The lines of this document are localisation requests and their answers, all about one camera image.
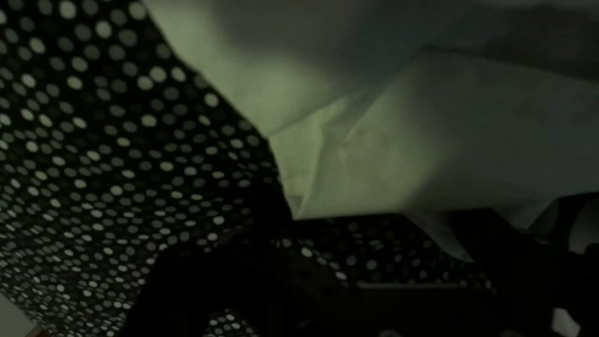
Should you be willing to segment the black white-dotted pillow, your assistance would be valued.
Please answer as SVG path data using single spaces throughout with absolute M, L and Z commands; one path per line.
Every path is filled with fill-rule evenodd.
M 277 185 L 144 0 L 0 0 L 0 292 L 53 337 L 116 337 L 165 248 L 214 248 Z

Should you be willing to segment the crumpled white cloth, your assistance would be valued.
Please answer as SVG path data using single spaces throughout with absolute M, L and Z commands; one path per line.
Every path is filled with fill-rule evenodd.
M 599 0 L 143 0 L 268 140 L 298 218 L 455 209 L 528 230 L 599 189 Z

